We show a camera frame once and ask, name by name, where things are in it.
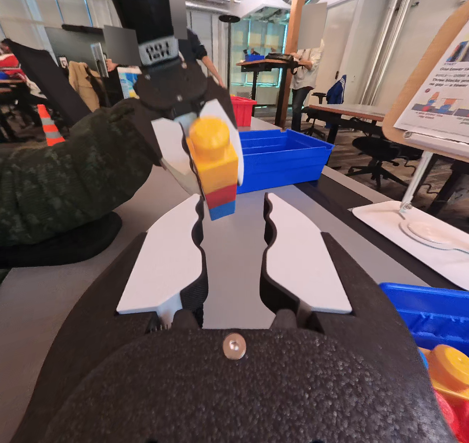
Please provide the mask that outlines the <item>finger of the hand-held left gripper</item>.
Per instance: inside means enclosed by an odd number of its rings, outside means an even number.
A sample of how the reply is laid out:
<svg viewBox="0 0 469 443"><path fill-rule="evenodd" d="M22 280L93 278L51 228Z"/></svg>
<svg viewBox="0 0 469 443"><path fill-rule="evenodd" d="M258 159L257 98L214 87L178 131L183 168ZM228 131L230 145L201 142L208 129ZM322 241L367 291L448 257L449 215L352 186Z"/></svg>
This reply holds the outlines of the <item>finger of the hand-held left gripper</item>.
<svg viewBox="0 0 469 443"><path fill-rule="evenodd" d="M183 127L175 121L159 118L151 121L160 149L160 163L189 195L202 195L202 190L191 167L191 158L183 144Z"/></svg>
<svg viewBox="0 0 469 443"><path fill-rule="evenodd" d="M218 100L208 101L202 108L200 118L203 117L215 117L221 119L228 126L230 132L230 143L232 144L237 156L238 156L238 176L237 184L242 186L244 180L244 157L243 149L241 144L240 135L236 126L231 122L227 113L221 106Z"/></svg>

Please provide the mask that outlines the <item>black leaning panel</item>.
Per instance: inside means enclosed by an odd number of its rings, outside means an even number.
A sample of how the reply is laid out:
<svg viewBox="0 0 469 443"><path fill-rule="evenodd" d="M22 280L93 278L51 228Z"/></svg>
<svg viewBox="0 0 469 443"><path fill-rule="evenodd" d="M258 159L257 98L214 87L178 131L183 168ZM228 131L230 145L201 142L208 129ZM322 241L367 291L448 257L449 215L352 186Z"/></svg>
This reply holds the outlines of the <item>black leaning panel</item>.
<svg viewBox="0 0 469 443"><path fill-rule="evenodd" d="M4 42L19 61L21 70L38 86L69 127L91 114L48 51L30 48L11 39Z"/></svg>

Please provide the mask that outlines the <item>black office chair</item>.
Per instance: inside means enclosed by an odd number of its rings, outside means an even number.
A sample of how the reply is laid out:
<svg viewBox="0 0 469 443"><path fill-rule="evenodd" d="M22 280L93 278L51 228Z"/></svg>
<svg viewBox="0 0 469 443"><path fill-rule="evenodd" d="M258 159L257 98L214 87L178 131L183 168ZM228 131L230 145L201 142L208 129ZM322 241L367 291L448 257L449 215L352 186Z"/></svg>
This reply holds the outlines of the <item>black office chair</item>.
<svg viewBox="0 0 469 443"><path fill-rule="evenodd" d="M322 105L323 100L327 96L327 93L312 92L311 95L318 99L319 105ZM306 122L309 123L310 120L312 120L312 124L307 130L303 131L303 133L305 135L313 136L313 137L315 136L315 137L318 137L321 140L324 140L325 139L325 133L315 127L315 122L316 122L316 119L318 118L318 110L314 108L314 109L312 109L312 111L308 111L307 108L309 108L309 106L305 106L303 108L303 112L307 115Z"/></svg>
<svg viewBox="0 0 469 443"><path fill-rule="evenodd" d="M407 188L406 182L383 168L385 162L399 166L396 159L405 159L400 146L372 136L358 137L353 140L352 145L360 151L360 154L369 156L371 159L366 166L351 166L345 176L371 175L371 180L375 182L378 192L381 191L382 180L392 180Z"/></svg>

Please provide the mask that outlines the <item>wooden pillar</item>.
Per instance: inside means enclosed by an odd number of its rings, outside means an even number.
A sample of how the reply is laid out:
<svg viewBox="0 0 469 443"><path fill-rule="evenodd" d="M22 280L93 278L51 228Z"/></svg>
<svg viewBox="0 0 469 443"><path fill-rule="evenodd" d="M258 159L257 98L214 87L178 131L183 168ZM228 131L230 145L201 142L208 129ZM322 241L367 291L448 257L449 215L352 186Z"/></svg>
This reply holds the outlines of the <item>wooden pillar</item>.
<svg viewBox="0 0 469 443"><path fill-rule="evenodd" d="M302 8L304 6L304 3L305 0L292 0L286 41L287 54L296 53L298 49L298 37L301 25ZM278 104L281 105L281 114L279 122L278 124L276 124L282 129L284 129L285 127L290 96L290 83L292 78L292 73L290 72L290 70L285 71L284 78L285 84L283 87L282 100L278 101Z"/></svg>

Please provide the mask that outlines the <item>orange mega block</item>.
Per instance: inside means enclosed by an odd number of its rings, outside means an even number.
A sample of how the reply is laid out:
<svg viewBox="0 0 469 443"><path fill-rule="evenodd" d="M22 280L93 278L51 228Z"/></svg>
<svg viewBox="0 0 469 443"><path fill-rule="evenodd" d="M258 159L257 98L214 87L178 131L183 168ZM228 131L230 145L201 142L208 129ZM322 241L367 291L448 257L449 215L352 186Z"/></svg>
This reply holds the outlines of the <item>orange mega block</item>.
<svg viewBox="0 0 469 443"><path fill-rule="evenodd" d="M237 184L238 155L224 121L213 116L197 118L186 143L205 195Z"/></svg>

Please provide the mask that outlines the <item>pile of mega blocks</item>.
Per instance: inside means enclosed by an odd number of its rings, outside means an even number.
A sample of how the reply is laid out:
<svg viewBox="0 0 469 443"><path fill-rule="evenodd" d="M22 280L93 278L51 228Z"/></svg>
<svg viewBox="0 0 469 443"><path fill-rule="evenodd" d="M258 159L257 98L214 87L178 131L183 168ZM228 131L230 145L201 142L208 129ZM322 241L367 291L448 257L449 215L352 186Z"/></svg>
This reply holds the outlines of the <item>pile of mega blocks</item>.
<svg viewBox="0 0 469 443"><path fill-rule="evenodd" d="M448 345L419 347L440 410L458 442L469 441L469 358Z"/></svg>

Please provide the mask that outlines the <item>blue jacket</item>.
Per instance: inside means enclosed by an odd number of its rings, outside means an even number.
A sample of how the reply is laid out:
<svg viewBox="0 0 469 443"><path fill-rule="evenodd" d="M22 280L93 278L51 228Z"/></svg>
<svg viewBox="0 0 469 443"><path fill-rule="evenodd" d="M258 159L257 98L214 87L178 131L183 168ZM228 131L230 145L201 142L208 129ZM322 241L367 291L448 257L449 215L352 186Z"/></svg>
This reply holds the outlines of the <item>blue jacket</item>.
<svg viewBox="0 0 469 443"><path fill-rule="evenodd" d="M326 94L326 103L328 105L341 105L344 102L344 92L347 82L347 75L342 75Z"/></svg>

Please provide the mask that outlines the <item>printed instruction sheet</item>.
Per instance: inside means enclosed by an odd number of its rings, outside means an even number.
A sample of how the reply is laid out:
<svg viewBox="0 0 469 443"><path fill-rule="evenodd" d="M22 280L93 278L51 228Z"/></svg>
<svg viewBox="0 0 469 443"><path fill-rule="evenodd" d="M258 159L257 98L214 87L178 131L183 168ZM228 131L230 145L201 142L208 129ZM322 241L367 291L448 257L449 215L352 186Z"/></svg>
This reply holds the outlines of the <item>printed instruction sheet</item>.
<svg viewBox="0 0 469 443"><path fill-rule="evenodd" d="M425 78L396 128L468 143L469 24L466 23Z"/></svg>

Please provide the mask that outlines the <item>blue plastic bin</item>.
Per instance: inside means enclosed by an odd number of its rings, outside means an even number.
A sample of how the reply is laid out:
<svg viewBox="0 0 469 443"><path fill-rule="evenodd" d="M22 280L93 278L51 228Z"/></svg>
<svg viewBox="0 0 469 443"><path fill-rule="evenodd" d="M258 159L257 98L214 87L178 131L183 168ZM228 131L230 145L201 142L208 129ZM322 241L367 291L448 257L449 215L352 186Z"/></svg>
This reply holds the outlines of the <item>blue plastic bin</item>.
<svg viewBox="0 0 469 443"><path fill-rule="evenodd" d="M319 179L334 145L293 130L240 132L244 177L237 194Z"/></svg>
<svg viewBox="0 0 469 443"><path fill-rule="evenodd" d="M469 354L469 293L464 290L381 283L415 343L428 350L451 346Z"/></svg>

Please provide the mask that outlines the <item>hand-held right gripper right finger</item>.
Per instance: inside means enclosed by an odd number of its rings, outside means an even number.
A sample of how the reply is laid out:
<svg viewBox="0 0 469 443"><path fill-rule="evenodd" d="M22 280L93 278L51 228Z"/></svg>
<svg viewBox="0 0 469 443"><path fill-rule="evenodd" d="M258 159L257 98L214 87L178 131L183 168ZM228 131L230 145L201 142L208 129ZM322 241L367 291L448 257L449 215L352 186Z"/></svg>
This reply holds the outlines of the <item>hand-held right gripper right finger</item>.
<svg viewBox="0 0 469 443"><path fill-rule="evenodd" d="M263 217L263 305L273 313L288 309L301 319L313 313L351 316L352 305L320 228L272 192L265 193Z"/></svg>

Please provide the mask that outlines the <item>tan coat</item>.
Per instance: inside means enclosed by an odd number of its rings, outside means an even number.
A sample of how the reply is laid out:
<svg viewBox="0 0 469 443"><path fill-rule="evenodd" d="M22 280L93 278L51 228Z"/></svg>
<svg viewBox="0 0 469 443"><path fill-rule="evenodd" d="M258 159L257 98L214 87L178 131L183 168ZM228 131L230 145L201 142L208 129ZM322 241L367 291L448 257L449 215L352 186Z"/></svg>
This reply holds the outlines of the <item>tan coat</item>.
<svg viewBox="0 0 469 443"><path fill-rule="evenodd" d="M91 112L100 108L100 81L85 62L68 63L68 81Z"/></svg>

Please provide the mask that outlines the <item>blue mega block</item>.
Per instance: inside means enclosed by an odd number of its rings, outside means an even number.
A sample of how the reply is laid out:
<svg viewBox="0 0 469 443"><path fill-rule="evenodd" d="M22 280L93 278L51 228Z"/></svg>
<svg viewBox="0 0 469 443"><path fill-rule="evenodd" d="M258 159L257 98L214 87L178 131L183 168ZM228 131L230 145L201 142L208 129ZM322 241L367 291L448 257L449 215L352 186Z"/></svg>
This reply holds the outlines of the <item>blue mega block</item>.
<svg viewBox="0 0 469 443"><path fill-rule="evenodd" d="M214 208L209 208L209 216L212 221L217 219L232 215L235 213L236 209L236 200L231 202L216 206Z"/></svg>

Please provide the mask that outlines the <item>black floor lamp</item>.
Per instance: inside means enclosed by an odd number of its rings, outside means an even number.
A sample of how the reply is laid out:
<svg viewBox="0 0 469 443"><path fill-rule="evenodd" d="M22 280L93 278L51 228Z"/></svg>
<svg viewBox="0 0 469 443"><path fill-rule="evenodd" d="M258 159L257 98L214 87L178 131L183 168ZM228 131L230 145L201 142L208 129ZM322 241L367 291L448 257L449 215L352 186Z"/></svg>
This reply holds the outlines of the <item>black floor lamp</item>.
<svg viewBox="0 0 469 443"><path fill-rule="evenodd" d="M226 26L226 89L231 85L231 38L232 25L239 23L240 17L230 13L219 15L219 21Z"/></svg>

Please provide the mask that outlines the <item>red mega block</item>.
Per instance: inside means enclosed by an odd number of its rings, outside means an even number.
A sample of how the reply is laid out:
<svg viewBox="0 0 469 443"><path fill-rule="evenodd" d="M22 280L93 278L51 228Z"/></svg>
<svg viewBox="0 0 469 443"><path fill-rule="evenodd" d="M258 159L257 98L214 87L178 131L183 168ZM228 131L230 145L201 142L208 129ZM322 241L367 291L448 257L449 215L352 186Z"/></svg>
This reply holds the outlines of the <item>red mega block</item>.
<svg viewBox="0 0 469 443"><path fill-rule="evenodd" d="M234 203L236 200L236 195L237 184L228 185L204 194L209 210L213 210L226 204Z"/></svg>

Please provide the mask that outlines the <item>wooden standing desk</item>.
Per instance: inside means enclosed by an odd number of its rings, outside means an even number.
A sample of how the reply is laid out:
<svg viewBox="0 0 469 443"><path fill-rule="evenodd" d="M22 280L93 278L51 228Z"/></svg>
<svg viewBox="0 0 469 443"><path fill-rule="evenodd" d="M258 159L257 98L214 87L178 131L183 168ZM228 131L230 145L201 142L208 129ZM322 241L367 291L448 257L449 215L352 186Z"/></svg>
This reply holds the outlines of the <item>wooden standing desk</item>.
<svg viewBox="0 0 469 443"><path fill-rule="evenodd" d="M278 69L281 71L274 124L275 126L283 129L285 127L288 109L291 79L300 66L299 61L291 56L289 61L281 59L262 59L257 61L239 62L236 65L241 67L242 72L253 73L251 99L254 101L256 101L256 86L259 73L272 71L273 69Z"/></svg>

